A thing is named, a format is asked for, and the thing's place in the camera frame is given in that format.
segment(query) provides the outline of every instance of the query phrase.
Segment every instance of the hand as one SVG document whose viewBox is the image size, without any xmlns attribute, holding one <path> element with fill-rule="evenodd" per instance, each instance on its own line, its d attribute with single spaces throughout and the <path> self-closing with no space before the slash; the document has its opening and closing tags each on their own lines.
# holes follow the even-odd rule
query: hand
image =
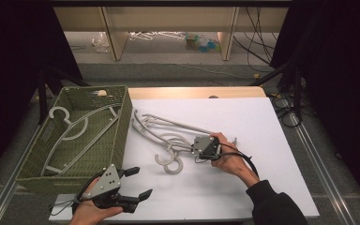
<svg viewBox="0 0 360 225">
<path fill-rule="evenodd" d="M 90 192 L 92 187 L 98 182 L 99 178 L 90 183 L 85 192 Z M 71 225 L 97 225 L 104 218 L 110 218 L 123 212 L 122 207 L 111 207 L 108 209 L 100 209 L 95 206 L 92 201 L 84 201 L 80 203 L 71 220 Z"/>
<path fill-rule="evenodd" d="M 210 136 L 218 138 L 222 153 L 237 152 L 235 144 L 228 142 L 222 133 L 213 133 Z M 248 188 L 260 182 L 259 177 L 239 156 L 222 156 L 220 159 L 212 161 L 211 164 L 213 167 L 220 168 L 225 173 L 238 176 Z"/>
</svg>

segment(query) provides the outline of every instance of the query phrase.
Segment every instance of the white board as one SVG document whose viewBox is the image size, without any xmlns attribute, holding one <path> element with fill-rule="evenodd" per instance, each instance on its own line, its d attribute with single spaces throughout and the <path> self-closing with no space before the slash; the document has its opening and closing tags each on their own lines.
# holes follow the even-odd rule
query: white board
<svg viewBox="0 0 360 225">
<path fill-rule="evenodd" d="M 229 140 L 236 137 L 238 149 L 252 157 L 262 180 L 269 180 L 276 192 L 291 196 L 306 217 L 319 215 L 268 98 L 136 99 L 132 103 L 139 116 L 151 113 L 222 132 Z M 195 136 L 202 135 L 182 129 L 169 131 L 178 131 L 191 143 Z M 195 157 L 187 153 L 180 154 L 183 171 L 170 175 L 156 164 L 155 154 L 162 158 L 169 155 L 130 125 L 123 168 L 141 170 L 123 177 L 119 192 L 134 197 L 150 188 L 153 192 L 134 214 L 108 218 L 110 222 L 225 221 L 252 217 L 253 203 L 246 194 L 247 187 L 237 177 L 211 167 L 210 162 L 195 163 Z M 72 197 L 59 195 L 56 202 Z M 58 210 L 60 207 L 56 206 L 53 212 Z M 63 222 L 71 217 L 70 209 L 66 209 L 50 220 Z"/>
</svg>

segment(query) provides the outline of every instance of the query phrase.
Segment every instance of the sleeve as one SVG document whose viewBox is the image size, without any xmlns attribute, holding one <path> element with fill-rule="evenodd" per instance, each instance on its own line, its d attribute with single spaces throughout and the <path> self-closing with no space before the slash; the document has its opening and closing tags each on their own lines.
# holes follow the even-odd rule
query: sleeve
<svg viewBox="0 0 360 225">
<path fill-rule="evenodd" d="M 276 193 L 267 180 L 247 190 L 253 201 L 253 220 L 256 225 L 308 224 L 297 204 L 285 193 Z"/>
</svg>

